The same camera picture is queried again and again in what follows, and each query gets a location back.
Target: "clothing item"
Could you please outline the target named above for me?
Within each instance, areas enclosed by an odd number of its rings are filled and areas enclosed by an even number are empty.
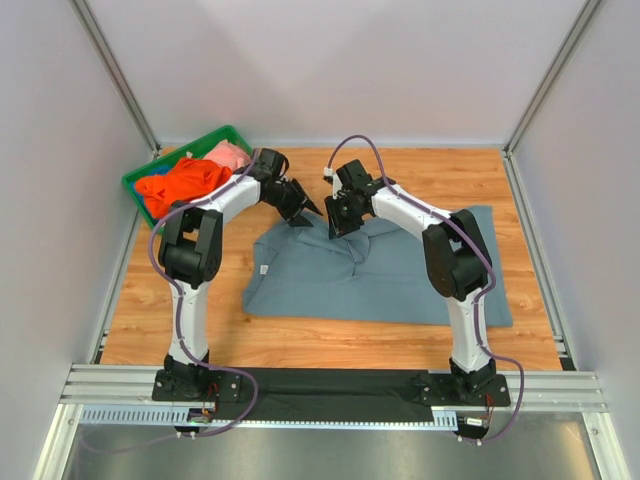
[[[485,298],[489,326],[513,324],[507,306],[491,208],[471,207],[497,275]],[[324,220],[313,227],[281,222],[254,245],[254,271],[243,292],[245,312],[375,322],[448,325],[445,300],[427,278],[422,242],[394,223],[372,218],[357,232],[329,240]]]
[[[231,171],[236,171],[240,167],[249,165],[251,158],[240,147],[222,140],[213,150],[204,156],[205,160],[216,162],[221,167],[229,167]]]
[[[229,180],[231,174],[229,167],[211,160],[181,158],[166,174],[138,180],[135,189],[144,198],[151,216],[158,219],[169,213],[173,202],[188,202],[211,193]]]

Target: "white wall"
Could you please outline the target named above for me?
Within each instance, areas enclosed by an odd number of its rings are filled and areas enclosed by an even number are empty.
[[[578,365],[640,478],[640,3],[609,0],[516,153]]]
[[[164,142],[502,144],[583,0],[90,0]]]
[[[120,176],[150,154],[68,2],[0,12],[0,477],[22,480],[131,225]]]

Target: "blue cloth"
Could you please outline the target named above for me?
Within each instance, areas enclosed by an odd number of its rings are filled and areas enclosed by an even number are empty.
[[[491,207],[469,209],[476,217],[498,277],[485,300],[487,325],[513,324],[506,301]],[[281,222],[254,245],[254,269],[243,292],[244,311],[277,317],[448,325],[445,300],[425,267],[422,243],[380,218],[357,232],[329,240],[328,226],[305,213],[313,227]]]

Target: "pink cloth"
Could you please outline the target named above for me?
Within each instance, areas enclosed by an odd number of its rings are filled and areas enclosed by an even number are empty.
[[[204,159],[212,160],[221,167],[229,167],[231,171],[249,165],[251,161],[251,158],[244,150],[233,143],[229,143],[228,140],[222,140],[204,156]]]

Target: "wooden floor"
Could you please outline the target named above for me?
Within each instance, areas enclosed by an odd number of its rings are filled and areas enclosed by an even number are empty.
[[[330,149],[282,148],[316,205],[330,194],[322,168]],[[439,207],[493,206],[512,328],[489,329],[489,345],[528,370],[559,370],[552,333],[497,150],[383,149],[389,176]],[[360,158],[377,175],[366,149],[343,149],[337,162]],[[242,312],[255,240],[279,220],[257,205],[225,227],[223,263],[209,294],[210,361],[221,365],[335,368],[448,368],[449,327],[310,318],[256,317]],[[169,287],[149,266],[143,224],[102,356],[103,364],[160,365],[171,341]],[[500,369],[513,369],[500,364]]]

